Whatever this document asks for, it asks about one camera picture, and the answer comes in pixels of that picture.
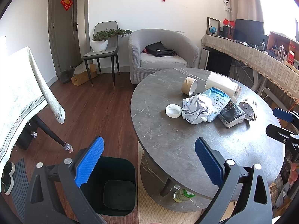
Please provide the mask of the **white paper ball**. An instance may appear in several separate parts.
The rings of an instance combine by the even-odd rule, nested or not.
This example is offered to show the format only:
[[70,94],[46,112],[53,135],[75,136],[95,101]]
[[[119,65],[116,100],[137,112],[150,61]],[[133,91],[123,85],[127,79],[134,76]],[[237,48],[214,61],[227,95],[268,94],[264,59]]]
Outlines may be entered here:
[[212,99],[205,94],[196,94],[190,98],[182,100],[181,116],[189,124],[200,124],[202,122],[212,122],[217,113]]

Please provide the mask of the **white plastic lid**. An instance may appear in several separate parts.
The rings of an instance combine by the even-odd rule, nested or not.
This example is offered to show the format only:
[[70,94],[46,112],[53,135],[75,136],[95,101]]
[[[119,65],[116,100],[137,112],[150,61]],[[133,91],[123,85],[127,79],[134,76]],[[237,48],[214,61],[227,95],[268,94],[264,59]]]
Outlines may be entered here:
[[169,118],[179,118],[182,108],[177,104],[169,104],[165,108],[165,113]]

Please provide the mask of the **dark green trash bin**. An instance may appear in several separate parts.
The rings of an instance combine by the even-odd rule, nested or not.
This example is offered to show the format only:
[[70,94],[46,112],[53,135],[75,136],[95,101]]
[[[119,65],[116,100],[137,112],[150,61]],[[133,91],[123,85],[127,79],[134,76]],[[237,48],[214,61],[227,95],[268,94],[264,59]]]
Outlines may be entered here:
[[124,158],[101,156],[81,191],[97,214],[126,216],[136,205],[136,174]]

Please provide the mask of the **beige fringed desk cloth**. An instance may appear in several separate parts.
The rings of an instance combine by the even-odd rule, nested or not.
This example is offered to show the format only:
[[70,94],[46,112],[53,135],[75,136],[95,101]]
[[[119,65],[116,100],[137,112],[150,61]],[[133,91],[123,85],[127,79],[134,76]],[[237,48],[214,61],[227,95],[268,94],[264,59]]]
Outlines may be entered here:
[[205,34],[201,39],[202,46],[206,46],[232,58],[257,71],[294,100],[298,99],[298,74],[287,65],[271,56],[245,46],[241,43]]

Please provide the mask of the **black tissue pack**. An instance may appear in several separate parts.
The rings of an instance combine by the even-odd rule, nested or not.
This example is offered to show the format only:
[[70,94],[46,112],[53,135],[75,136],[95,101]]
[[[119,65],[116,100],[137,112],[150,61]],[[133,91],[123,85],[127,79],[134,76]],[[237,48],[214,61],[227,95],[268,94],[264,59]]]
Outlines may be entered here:
[[226,107],[221,110],[218,118],[226,128],[232,128],[233,126],[242,123],[245,116],[245,112],[236,103],[230,100]]

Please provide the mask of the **blue white tissue pack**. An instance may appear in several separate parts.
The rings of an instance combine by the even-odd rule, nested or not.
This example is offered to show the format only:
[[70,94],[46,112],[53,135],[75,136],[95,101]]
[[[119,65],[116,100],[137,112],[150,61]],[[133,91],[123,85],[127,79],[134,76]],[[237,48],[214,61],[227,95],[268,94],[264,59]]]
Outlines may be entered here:
[[215,87],[205,90],[203,94],[212,101],[212,112],[207,118],[208,122],[212,122],[227,106],[230,101],[230,97],[225,92]]

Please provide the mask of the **white torn cardboard box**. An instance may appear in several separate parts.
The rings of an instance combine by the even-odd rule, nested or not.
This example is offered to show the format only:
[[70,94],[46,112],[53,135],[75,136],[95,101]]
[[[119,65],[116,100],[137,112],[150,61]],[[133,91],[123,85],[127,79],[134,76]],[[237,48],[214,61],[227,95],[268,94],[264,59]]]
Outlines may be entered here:
[[217,88],[226,93],[234,103],[240,95],[242,88],[235,82],[232,82],[228,77],[221,74],[211,72],[205,84],[205,89]]

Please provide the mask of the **black white sneaker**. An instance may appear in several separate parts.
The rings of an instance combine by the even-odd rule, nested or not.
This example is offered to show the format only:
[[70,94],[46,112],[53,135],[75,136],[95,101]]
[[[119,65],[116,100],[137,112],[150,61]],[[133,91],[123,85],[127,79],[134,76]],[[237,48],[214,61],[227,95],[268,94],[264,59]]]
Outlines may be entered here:
[[4,187],[4,193],[9,196],[14,187],[13,174],[15,173],[15,164],[8,161],[4,166],[3,176],[1,178],[1,183]]

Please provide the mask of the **brown tape roll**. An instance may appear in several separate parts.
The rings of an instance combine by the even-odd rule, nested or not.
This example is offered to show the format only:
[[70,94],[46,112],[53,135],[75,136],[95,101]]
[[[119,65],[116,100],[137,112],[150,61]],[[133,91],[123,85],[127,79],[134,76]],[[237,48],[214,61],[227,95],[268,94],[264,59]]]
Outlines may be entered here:
[[197,88],[197,83],[198,83],[197,79],[192,77],[186,77],[185,80],[183,81],[181,91],[184,94],[191,96]]

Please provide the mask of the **black computer monitor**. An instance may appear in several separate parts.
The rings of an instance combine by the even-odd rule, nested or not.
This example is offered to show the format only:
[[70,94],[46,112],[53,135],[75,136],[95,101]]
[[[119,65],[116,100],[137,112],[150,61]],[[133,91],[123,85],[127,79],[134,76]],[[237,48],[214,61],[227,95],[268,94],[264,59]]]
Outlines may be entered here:
[[235,40],[257,46],[263,42],[263,35],[263,22],[246,19],[235,20]]

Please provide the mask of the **brown cardboard box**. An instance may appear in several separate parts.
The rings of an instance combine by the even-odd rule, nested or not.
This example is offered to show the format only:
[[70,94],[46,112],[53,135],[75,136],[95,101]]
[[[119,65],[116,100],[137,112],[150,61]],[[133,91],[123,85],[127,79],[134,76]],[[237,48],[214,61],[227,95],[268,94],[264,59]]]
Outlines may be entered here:
[[[93,79],[97,77],[96,65],[88,63],[88,68],[91,74],[91,78]],[[80,86],[86,83],[87,81],[89,81],[88,73],[86,70],[85,63],[82,62],[79,66],[75,67],[75,71],[73,77],[71,78],[71,82],[73,85]]]

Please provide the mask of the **small blue globe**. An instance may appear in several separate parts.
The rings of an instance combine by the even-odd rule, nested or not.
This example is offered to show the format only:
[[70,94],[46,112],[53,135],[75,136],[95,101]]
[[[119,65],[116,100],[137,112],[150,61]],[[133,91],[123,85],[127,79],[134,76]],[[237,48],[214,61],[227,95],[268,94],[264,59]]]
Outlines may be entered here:
[[209,27],[209,32],[211,33],[211,35],[215,35],[217,32],[217,29],[214,26],[210,26]]

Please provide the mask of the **grey dining chair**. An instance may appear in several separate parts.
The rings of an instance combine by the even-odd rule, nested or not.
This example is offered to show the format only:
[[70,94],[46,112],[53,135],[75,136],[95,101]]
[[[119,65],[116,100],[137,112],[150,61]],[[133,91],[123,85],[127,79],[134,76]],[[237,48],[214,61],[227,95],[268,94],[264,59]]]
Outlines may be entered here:
[[[93,37],[97,32],[109,32],[111,29],[114,29],[117,31],[118,29],[118,23],[116,21],[107,21],[107,22],[100,22],[96,24],[94,31],[93,31]],[[87,52],[85,55],[83,55],[82,60],[86,66],[87,74],[89,77],[89,81],[93,86],[91,73],[88,68],[88,61],[89,60],[97,60],[98,69],[101,73],[100,69],[100,60],[102,58],[111,58],[111,66],[112,66],[112,84],[113,87],[115,87],[115,60],[117,65],[118,73],[119,70],[119,60],[118,60],[118,51],[119,51],[119,42],[118,37],[111,37],[108,38],[105,41],[91,41],[91,50]]]

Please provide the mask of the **potted bonsai plant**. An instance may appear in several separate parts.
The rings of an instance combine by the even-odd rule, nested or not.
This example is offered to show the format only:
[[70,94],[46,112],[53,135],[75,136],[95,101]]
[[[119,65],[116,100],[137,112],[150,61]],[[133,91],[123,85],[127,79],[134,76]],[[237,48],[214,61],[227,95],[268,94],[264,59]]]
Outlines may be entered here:
[[91,49],[93,52],[101,52],[107,49],[108,40],[110,38],[118,38],[119,36],[125,37],[132,33],[131,30],[124,29],[110,29],[107,28],[103,31],[98,31],[94,34],[91,40]]

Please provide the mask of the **wooden picture frame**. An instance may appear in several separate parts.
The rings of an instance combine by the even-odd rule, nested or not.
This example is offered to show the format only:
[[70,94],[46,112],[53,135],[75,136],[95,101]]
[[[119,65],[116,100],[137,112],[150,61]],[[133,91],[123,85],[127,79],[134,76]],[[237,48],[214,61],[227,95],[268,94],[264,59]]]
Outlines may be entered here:
[[221,24],[221,22],[219,20],[211,18],[211,17],[207,17],[206,34],[211,35],[211,33],[209,32],[209,27],[214,26],[217,29],[217,32],[214,36],[218,36],[219,30],[220,30],[220,24]]

